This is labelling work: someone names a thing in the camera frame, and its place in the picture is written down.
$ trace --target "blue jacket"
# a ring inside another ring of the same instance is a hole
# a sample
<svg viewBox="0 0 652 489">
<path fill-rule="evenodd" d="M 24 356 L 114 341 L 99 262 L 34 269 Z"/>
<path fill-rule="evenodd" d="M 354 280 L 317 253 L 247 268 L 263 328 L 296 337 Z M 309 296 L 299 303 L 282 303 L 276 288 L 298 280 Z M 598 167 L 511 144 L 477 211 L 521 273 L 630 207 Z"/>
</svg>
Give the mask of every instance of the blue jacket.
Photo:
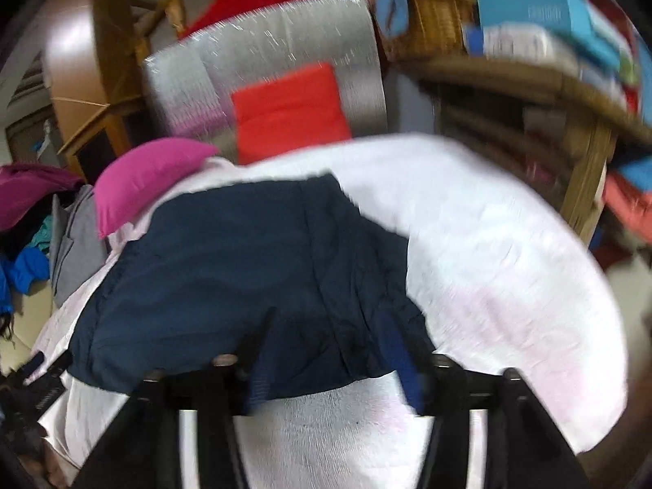
<svg viewBox="0 0 652 489">
<path fill-rule="evenodd" d="M 10 287 L 27 294 L 32 281 L 46 280 L 48 277 L 48 258 L 38 248 L 23 248 L 14 261 L 0 257 L 0 313 L 14 312 Z"/>
<path fill-rule="evenodd" d="M 392 322 L 434 349 L 405 293 L 407 248 L 332 175 L 178 196 L 90 298 L 69 372 L 131 393 L 151 370 L 188 372 L 235 351 L 274 309 L 282 335 L 260 356 L 266 399 L 379 377 L 396 365 L 378 344 Z"/>
</svg>

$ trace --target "blue box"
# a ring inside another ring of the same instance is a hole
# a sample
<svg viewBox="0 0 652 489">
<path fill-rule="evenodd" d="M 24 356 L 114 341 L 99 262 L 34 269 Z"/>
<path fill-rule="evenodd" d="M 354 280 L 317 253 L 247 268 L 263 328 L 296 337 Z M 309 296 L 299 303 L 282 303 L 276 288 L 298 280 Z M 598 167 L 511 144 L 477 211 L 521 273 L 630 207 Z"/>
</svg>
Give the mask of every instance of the blue box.
<svg viewBox="0 0 652 489">
<path fill-rule="evenodd" d="M 478 11 L 482 27 L 506 22 L 538 24 L 599 66 L 614 73 L 621 69 L 620 40 L 587 0 L 478 0 Z"/>
</svg>

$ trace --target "silver insulated mat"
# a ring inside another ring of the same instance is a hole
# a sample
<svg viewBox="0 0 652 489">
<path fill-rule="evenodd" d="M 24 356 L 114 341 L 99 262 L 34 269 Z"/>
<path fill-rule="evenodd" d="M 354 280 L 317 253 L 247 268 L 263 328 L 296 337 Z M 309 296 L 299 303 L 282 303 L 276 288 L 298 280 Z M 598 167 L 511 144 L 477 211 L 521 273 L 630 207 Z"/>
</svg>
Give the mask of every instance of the silver insulated mat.
<svg viewBox="0 0 652 489">
<path fill-rule="evenodd" d="M 210 141 L 232 124 L 228 95 L 217 93 L 192 46 L 180 43 L 159 51 L 143 68 L 162 135 Z"/>
<path fill-rule="evenodd" d="M 206 133 L 221 122 L 233 125 L 232 91 L 311 62 L 333 66 L 353 135 L 387 131 L 366 0 L 294 0 L 251 11 L 155 53 L 144 68 L 167 135 L 182 135 L 183 129 Z"/>
</svg>

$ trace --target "white sheet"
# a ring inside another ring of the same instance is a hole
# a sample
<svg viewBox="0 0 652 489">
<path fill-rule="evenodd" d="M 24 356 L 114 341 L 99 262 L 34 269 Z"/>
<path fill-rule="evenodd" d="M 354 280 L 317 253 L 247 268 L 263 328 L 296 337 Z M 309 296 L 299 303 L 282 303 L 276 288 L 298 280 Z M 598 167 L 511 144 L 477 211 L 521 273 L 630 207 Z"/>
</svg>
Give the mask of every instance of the white sheet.
<svg viewBox="0 0 652 489">
<path fill-rule="evenodd" d="M 51 362 L 67 347 L 90 294 L 163 201 L 224 184 L 325 171 L 365 216 L 410 236 L 407 290 L 439 351 L 473 370 L 523 370 L 576 452 L 606 435 L 625 404 L 626 352 L 604 276 L 527 186 L 430 135 L 357 140 L 250 167 L 209 160 L 112 237 L 106 266 L 53 316 L 35 349 Z M 64 380 L 69 391 L 42 423 L 56 449 L 82 465 L 125 396 L 69 375 Z M 484 469 L 477 423 L 475 415 L 469 487 L 481 487 Z M 403 404 L 391 374 L 271 401 L 240 419 L 237 429 L 252 488 L 411 488 L 429 424 Z"/>
</svg>

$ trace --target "teal cloth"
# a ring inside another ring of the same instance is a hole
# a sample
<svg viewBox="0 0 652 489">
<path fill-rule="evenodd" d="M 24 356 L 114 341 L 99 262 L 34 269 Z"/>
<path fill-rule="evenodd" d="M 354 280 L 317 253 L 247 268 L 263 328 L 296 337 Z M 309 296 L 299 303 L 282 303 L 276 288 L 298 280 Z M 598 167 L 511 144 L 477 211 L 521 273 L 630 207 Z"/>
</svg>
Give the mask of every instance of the teal cloth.
<svg viewBox="0 0 652 489">
<path fill-rule="evenodd" d="M 47 252 L 50 249 L 50 240 L 52 239 L 52 215 L 48 215 L 43 219 L 41 227 L 29 241 L 27 246 L 40 249 L 42 252 Z"/>
</svg>

